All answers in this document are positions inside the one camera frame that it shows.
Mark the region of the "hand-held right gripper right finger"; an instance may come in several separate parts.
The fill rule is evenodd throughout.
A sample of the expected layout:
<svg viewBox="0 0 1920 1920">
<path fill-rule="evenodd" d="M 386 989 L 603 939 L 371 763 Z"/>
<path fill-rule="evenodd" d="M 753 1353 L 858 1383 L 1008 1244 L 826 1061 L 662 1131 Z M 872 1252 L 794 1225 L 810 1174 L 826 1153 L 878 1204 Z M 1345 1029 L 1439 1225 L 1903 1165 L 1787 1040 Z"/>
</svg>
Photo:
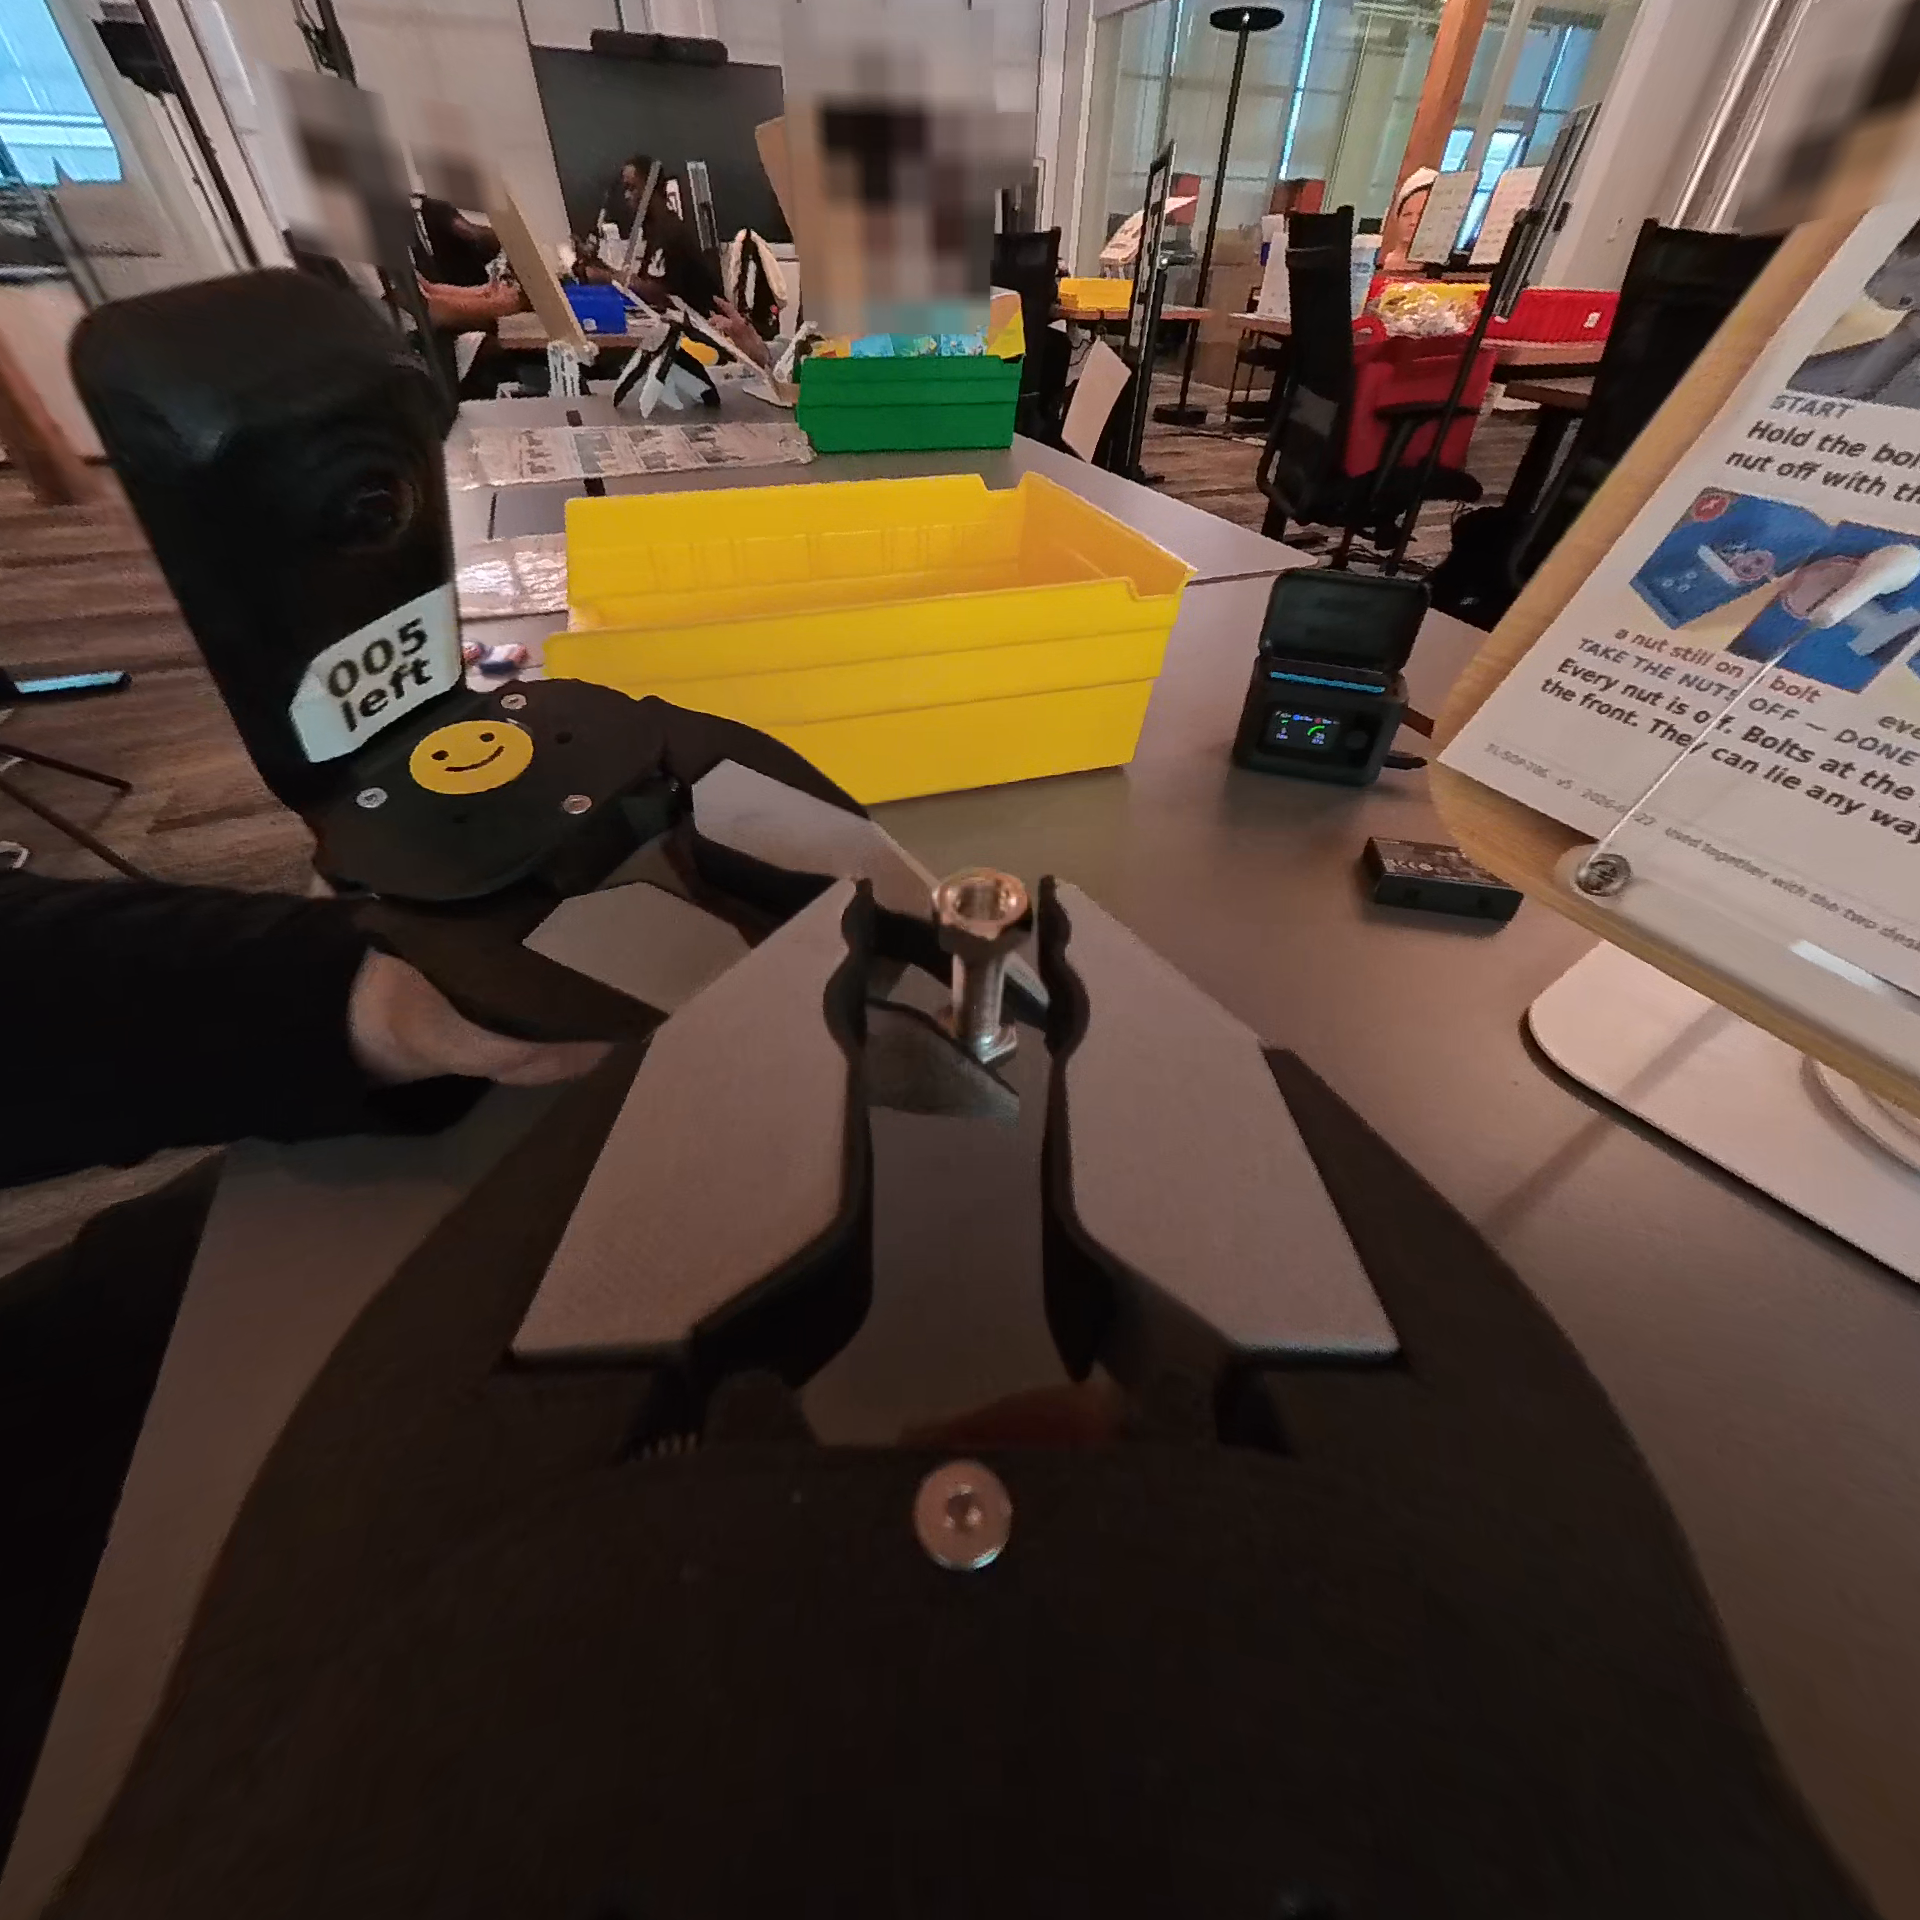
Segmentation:
<svg viewBox="0 0 1920 1920">
<path fill-rule="evenodd" d="M 1226 1388 L 1399 1358 L 1260 1036 L 1057 877 L 1040 973 L 1042 1289 L 1067 1374 Z"/>
</svg>

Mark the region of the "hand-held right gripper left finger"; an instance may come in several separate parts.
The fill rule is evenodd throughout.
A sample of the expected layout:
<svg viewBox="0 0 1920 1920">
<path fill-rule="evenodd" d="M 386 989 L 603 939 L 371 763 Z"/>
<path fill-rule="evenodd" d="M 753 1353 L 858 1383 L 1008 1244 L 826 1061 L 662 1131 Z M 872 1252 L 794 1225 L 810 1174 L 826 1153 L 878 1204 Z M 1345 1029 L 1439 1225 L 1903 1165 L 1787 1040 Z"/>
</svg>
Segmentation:
<svg viewBox="0 0 1920 1920">
<path fill-rule="evenodd" d="M 804 1384 L 873 1301 L 863 1085 L 875 899 L 832 879 L 655 1033 L 516 1332 L 523 1368 L 635 1363 L 697 1397 Z"/>
</svg>

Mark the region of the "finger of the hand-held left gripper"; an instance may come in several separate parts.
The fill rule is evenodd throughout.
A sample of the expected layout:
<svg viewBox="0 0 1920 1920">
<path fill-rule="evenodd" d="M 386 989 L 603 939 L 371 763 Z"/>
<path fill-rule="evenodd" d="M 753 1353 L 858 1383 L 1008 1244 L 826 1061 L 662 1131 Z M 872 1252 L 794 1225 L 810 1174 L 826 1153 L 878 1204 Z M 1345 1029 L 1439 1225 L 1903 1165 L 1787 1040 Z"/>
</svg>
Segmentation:
<svg viewBox="0 0 1920 1920">
<path fill-rule="evenodd" d="M 864 964 L 864 1089 L 878 1110 L 1018 1123 L 1020 1089 L 1000 1068 L 967 1063 L 938 1024 L 930 976 L 873 935 Z M 675 1014 L 761 944 L 713 911 L 648 879 L 564 901 L 526 939 L 529 952 Z"/>
<path fill-rule="evenodd" d="M 1000 1022 L 1046 1027 L 1050 993 L 1025 958 L 1031 887 L 1012 871 L 969 864 L 927 871 L 867 815 L 817 800 L 731 759 L 692 785 L 688 844 L 696 873 L 721 896 L 775 924 L 799 916 L 839 881 L 872 887 L 873 918 L 863 999 L 918 1017 L 950 1013 L 950 918 L 1000 927 Z"/>
</svg>

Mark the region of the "yellow plastic storage bin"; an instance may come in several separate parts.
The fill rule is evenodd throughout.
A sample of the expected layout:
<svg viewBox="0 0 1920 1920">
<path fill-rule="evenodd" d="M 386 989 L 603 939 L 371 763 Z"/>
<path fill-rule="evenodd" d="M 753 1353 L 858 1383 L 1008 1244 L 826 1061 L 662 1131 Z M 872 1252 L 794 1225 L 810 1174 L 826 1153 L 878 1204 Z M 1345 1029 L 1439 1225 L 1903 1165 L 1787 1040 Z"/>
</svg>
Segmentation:
<svg viewBox="0 0 1920 1920">
<path fill-rule="evenodd" d="M 854 800 L 1137 755 L 1190 563 L 1046 476 L 576 496 L 548 678 L 727 717 Z"/>
</svg>

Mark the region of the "steel hex nut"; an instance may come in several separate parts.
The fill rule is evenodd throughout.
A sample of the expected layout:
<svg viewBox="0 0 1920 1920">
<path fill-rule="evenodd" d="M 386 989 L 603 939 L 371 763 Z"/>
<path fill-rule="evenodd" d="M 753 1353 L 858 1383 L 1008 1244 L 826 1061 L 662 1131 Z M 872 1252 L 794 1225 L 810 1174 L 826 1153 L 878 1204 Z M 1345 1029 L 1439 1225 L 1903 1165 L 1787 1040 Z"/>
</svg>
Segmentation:
<svg viewBox="0 0 1920 1920">
<path fill-rule="evenodd" d="M 975 867 L 935 884 L 930 916 L 950 958 L 967 966 L 985 966 L 1023 941 L 1033 918 L 1033 902 L 1018 876 Z"/>
</svg>

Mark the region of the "person's left forearm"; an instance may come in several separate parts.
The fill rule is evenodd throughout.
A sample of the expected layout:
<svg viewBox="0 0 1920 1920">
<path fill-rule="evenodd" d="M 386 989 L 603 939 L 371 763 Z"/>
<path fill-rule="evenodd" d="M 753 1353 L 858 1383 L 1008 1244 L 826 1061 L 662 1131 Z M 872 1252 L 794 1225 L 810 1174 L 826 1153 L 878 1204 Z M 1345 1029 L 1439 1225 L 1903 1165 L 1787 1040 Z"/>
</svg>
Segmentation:
<svg viewBox="0 0 1920 1920">
<path fill-rule="evenodd" d="M 262 1137 L 430 1135 L 484 1085 L 353 1053 L 347 902 L 164 879 L 3 881 L 3 1185 Z"/>
</svg>

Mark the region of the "person's left hand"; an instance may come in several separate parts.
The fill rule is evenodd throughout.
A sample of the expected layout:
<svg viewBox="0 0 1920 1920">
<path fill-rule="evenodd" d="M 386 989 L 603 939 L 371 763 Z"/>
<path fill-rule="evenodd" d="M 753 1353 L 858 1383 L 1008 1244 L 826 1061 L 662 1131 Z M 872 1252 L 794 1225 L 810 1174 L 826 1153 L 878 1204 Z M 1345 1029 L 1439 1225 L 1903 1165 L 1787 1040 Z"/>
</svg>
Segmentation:
<svg viewBox="0 0 1920 1920">
<path fill-rule="evenodd" d="M 402 960 L 368 951 L 345 999 L 350 1055 L 383 1085 L 457 1077 L 502 1087 L 555 1087 L 586 1077 L 612 1051 L 594 1040 L 516 1040 L 460 1014 Z"/>
</svg>

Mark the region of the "black battery pack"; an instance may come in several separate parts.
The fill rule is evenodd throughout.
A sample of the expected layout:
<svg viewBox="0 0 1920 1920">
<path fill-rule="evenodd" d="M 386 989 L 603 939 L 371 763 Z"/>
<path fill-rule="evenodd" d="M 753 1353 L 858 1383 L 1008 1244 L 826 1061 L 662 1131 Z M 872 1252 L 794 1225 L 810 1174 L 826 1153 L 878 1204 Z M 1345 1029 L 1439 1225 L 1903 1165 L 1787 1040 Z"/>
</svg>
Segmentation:
<svg viewBox="0 0 1920 1920">
<path fill-rule="evenodd" d="M 1523 891 L 1467 860 L 1452 844 L 1369 836 L 1360 856 L 1375 905 L 1452 920 L 1504 926 Z"/>
</svg>

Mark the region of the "black and white gripper tool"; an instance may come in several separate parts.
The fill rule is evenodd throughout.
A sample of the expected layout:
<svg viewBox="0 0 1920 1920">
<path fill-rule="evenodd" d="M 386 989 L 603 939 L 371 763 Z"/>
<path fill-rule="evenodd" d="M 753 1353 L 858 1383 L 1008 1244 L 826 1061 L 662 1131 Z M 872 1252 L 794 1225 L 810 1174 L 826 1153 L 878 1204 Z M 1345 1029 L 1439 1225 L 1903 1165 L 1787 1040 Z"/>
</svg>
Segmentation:
<svg viewBox="0 0 1920 1920">
<path fill-rule="evenodd" d="M 631 358 L 616 380 L 616 406 L 628 405 L 640 416 L 671 411 L 718 411 L 723 395 L 713 371 L 730 343 L 684 300 L 668 308 L 628 317 Z"/>
</svg>

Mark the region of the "instruction sheet on wooden stand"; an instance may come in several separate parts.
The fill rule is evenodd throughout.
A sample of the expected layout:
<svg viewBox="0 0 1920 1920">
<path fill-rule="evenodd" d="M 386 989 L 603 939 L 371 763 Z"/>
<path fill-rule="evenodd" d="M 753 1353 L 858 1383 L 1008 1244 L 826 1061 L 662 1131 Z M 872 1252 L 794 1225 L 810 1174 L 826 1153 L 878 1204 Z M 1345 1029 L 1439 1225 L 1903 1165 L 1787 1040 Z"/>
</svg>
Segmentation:
<svg viewBox="0 0 1920 1920">
<path fill-rule="evenodd" d="M 1798 215 L 1774 259 L 1811 267 L 1862 213 L 1915 200 L 1915 80 L 1881 84 L 1846 125 L 1808 142 L 1772 189 L 1776 211 Z M 1793 300 L 1784 289 L 1793 269 L 1774 279 L 1774 259 L 1731 317 L 1759 283 L 1764 327 Z M 1655 439 L 1671 399 L 1561 542 L 1578 535 L 1591 555 L 1624 527 L 1643 485 L 1668 467 Z M 1918 976 L 1915 993 L 1898 991 L 1691 896 L 1625 887 L 1620 860 L 1446 766 L 1466 720 L 1569 600 L 1575 564 L 1555 558 L 1561 542 L 1455 684 L 1434 768 L 1464 849 L 1600 937 L 1531 1003 L 1528 1031 L 1585 1089 L 1915 1283 Z"/>
</svg>

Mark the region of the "green plastic storage bin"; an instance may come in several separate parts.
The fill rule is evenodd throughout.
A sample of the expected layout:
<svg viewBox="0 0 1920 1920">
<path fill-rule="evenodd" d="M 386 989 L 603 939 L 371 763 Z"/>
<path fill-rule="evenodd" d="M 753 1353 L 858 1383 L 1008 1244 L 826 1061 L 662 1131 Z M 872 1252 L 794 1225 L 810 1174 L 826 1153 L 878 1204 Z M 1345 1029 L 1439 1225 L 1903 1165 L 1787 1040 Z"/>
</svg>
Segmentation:
<svg viewBox="0 0 1920 1920">
<path fill-rule="evenodd" d="M 1008 448 L 1025 358 L 810 356 L 799 425 L 820 455 Z"/>
</svg>

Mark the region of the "black charging case with display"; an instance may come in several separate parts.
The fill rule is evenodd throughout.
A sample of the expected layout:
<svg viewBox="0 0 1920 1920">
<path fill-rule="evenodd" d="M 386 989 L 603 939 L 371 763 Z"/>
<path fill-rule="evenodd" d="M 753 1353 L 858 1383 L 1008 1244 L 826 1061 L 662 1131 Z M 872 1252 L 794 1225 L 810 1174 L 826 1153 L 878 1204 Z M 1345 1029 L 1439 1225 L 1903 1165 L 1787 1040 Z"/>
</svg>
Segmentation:
<svg viewBox="0 0 1920 1920">
<path fill-rule="evenodd" d="M 1428 612 L 1420 577 L 1297 566 L 1271 585 L 1233 763 L 1267 776 L 1375 783 L 1409 720 L 1407 663 Z"/>
</svg>

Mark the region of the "printed instruction sheet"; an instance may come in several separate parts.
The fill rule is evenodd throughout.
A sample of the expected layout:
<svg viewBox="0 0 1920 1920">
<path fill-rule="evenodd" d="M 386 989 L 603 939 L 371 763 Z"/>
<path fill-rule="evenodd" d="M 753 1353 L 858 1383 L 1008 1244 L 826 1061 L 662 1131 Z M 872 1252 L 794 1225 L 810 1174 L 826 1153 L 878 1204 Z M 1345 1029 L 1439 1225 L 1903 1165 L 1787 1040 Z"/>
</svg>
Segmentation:
<svg viewBox="0 0 1920 1920">
<path fill-rule="evenodd" d="M 1671 453 L 1446 766 L 1648 884 L 1915 993 L 1915 199 L 1776 256 Z"/>
</svg>

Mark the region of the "black office chair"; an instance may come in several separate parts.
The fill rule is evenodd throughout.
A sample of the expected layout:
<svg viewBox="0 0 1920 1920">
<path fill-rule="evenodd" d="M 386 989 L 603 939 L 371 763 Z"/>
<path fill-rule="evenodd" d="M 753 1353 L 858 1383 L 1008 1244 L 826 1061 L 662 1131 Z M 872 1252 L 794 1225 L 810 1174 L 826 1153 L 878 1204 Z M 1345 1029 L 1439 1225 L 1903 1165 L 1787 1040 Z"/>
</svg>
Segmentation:
<svg viewBox="0 0 1920 1920">
<path fill-rule="evenodd" d="M 1695 231 L 1646 221 L 1628 259 L 1586 413 L 1569 456 L 1514 542 L 1518 591 L 1618 469 L 1784 241 L 1782 231 Z"/>
<path fill-rule="evenodd" d="M 1305 525 L 1387 548 L 1414 531 L 1427 503 L 1467 508 L 1482 501 L 1482 480 L 1470 472 L 1472 446 L 1464 470 L 1439 469 L 1464 376 L 1420 467 L 1384 467 L 1363 477 L 1342 470 L 1353 403 L 1353 321 L 1360 315 L 1353 310 L 1353 237 L 1348 205 L 1288 219 L 1288 368 L 1255 481 L 1264 497 L 1264 536 L 1281 540 L 1289 527 Z"/>
</svg>

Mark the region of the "red storage crate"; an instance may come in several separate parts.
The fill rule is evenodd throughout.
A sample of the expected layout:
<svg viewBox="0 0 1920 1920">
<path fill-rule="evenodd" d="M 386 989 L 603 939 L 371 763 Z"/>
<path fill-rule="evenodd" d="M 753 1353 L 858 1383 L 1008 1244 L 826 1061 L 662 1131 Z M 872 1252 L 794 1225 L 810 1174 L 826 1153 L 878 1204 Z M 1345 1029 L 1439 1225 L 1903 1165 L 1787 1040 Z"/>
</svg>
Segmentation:
<svg viewBox="0 0 1920 1920">
<path fill-rule="evenodd" d="M 1498 365 L 1523 344 L 1553 348 L 1556 365 L 1575 344 L 1606 348 L 1620 295 L 1531 286 L 1510 315 L 1496 312 L 1489 319 L 1480 348 L 1470 350 L 1483 300 L 1482 280 L 1377 279 L 1352 325 L 1353 395 L 1342 448 L 1346 476 L 1420 467 L 1458 376 L 1464 383 L 1439 469 L 1464 470 L 1472 422 L 1498 380 Z"/>
</svg>

